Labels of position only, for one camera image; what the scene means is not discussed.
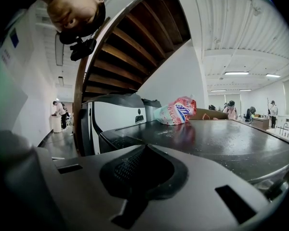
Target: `plastic bag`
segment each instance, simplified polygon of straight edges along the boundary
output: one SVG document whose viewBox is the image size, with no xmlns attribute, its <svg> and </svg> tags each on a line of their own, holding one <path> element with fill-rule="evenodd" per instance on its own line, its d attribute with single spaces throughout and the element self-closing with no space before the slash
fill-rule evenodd
<svg viewBox="0 0 289 231">
<path fill-rule="evenodd" d="M 166 125 L 178 125 L 196 114 L 196 101 L 189 97 L 178 98 L 173 103 L 154 111 L 154 119 Z"/>
</svg>

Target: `wooden stair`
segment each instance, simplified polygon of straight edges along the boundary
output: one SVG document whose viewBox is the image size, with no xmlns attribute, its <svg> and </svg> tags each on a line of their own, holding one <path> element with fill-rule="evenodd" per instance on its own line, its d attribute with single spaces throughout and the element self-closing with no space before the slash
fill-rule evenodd
<svg viewBox="0 0 289 231">
<path fill-rule="evenodd" d="M 189 39 L 178 0 L 134 1 L 97 46 L 83 82 L 82 102 L 136 92 Z"/>
</svg>

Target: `white wall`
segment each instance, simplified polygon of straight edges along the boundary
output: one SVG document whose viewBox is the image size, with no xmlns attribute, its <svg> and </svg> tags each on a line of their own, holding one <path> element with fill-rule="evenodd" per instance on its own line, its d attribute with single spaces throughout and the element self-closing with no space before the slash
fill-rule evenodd
<svg viewBox="0 0 289 231">
<path fill-rule="evenodd" d="M 189 40 L 158 68 L 137 94 L 145 99 L 157 99 L 162 105 L 193 94 L 197 107 L 207 109 L 204 101 L 207 92 L 203 87 L 195 49 Z"/>
<path fill-rule="evenodd" d="M 272 100 L 275 101 L 278 107 L 278 114 L 280 116 L 286 115 L 283 81 L 286 81 L 288 79 L 289 76 L 263 88 L 253 90 L 248 93 L 242 93 L 241 94 L 242 113 L 246 113 L 246 110 L 248 108 L 254 106 L 256 108 L 257 114 L 266 115 L 268 109 L 266 98 L 268 98 L 269 105 Z"/>
<path fill-rule="evenodd" d="M 9 36 L 0 48 L 0 79 L 4 80 L 0 81 L 0 129 L 12 130 L 38 145 L 52 129 L 56 89 L 42 33 L 35 29 L 34 7 L 15 24 L 16 48 Z"/>
</svg>

